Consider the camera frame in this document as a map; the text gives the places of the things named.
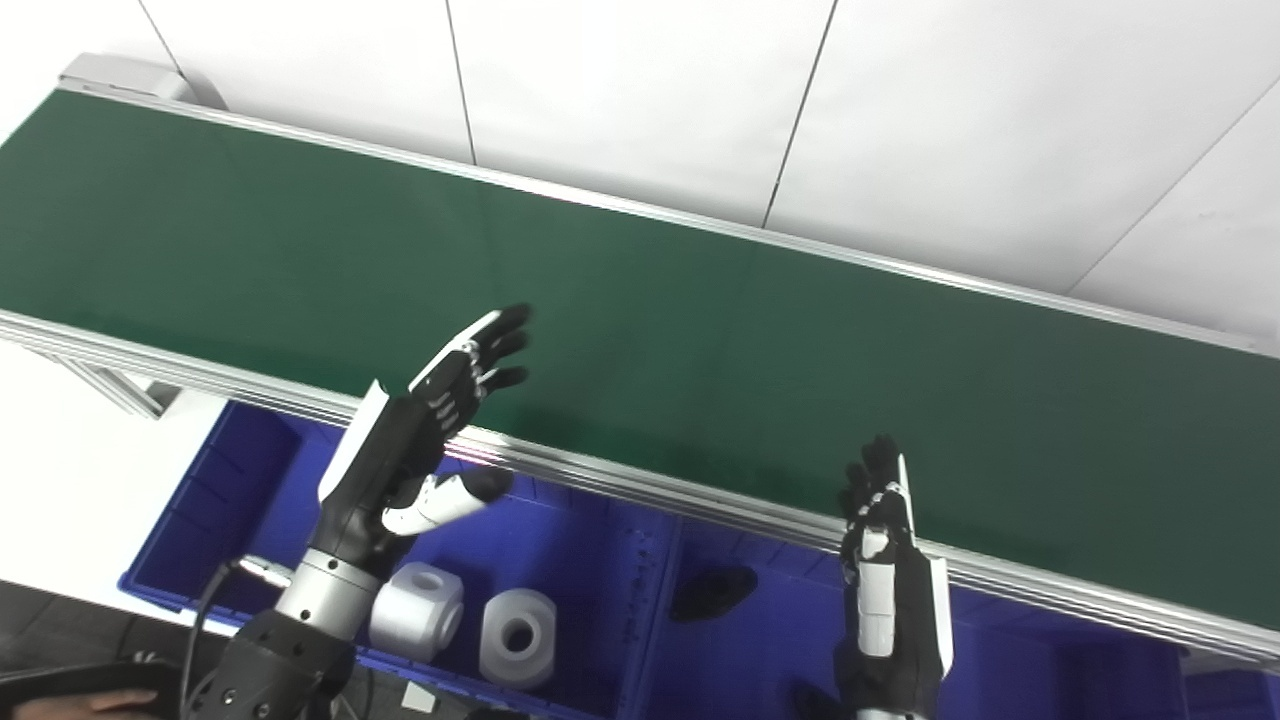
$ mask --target white plastic part with hole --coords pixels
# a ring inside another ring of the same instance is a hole
[[[480,674],[495,685],[527,691],[556,673],[556,603],[531,589],[513,589],[484,606]]]
[[[462,579],[426,562],[410,562],[383,585],[369,620],[375,650],[430,662],[462,621]]]

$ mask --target blue storage tray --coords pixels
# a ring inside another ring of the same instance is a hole
[[[214,569],[246,552],[296,565],[319,514],[316,484],[342,432],[229,404],[122,589],[192,607]],[[461,469],[445,460],[443,471]],[[844,634],[836,557],[759,536],[517,477],[493,507],[428,533],[407,561],[458,574],[466,610],[429,665],[367,650],[360,661],[539,716],[791,719],[800,680],[835,694]],[[724,616],[667,619],[681,583],[750,565],[756,591]],[[559,606],[557,675],[534,693],[477,671],[484,603],[531,587]],[[242,624],[278,592],[233,575],[215,619]],[[1179,648],[1085,620],[952,588],[956,661],[945,720],[1280,720],[1280,680],[1257,673],[1184,679]]]
[[[836,559],[692,520],[681,534],[648,660],[649,716],[788,719],[800,680],[835,696],[832,652],[844,633]],[[667,620],[681,583],[731,565],[755,569],[755,593],[716,620]],[[951,597],[956,660],[940,717],[1187,717],[1178,647],[960,588]]]
[[[1187,678],[1190,720],[1276,720],[1280,678],[1226,670]]]
[[[230,404],[157,523],[122,589],[170,609],[193,598],[228,557],[253,553],[294,566],[319,515],[316,486],[340,432]],[[442,471],[462,464],[445,460]],[[667,566],[676,519],[636,505],[517,477],[512,492],[426,533],[406,559],[457,574],[462,623],[431,665],[367,650],[361,662],[538,715],[627,717],[644,638]],[[527,587],[558,606],[556,676],[531,693],[479,674],[484,605]],[[278,592],[234,577],[211,616],[243,624]]]

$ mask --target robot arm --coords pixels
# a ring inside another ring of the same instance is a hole
[[[200,720],[294,720],[321,707],[351,676],[356,634],[415,536],[511,488],[504,470],[447,479],[431,471],[481,401],[527,375],[497,363],[527,345],[521,328],[529,314],[526,305],[486,314],[445,345],[404,395],[370,387],[321,480],[320,520],[302,564],[275,607],[228,644],[193,702]]]
[[[865,446],[847,475],[841,703],[859,720],[936,720],[954,655],[946,561],[915,546],[906,459],[891,438]]]

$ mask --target gray floor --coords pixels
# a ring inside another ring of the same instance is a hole
[[[179,662],[186,630],[170,623],[52,596],[0,582],[0,674],[40,667],[67,667],[113,662],[136,652],[155,652]],[[224,641],[205,635],[201,665],[210,665]],[[197,676],[204,673],[197,669]],[[372,702],[367,682],[374,679]],[[424,715],[401,707],[406,682],[387,674],[356,670],[343,693],[366,720],[462,720],[475,703],[443,693],[435,712]],[[346,715],[338,720],[351,720]]]

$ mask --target white table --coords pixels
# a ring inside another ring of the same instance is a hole
[[[64,368],[0,343],[0,579],[189,624],[191,612],[116,582],[224,405],[183,391],[160,420],[131,416]]]

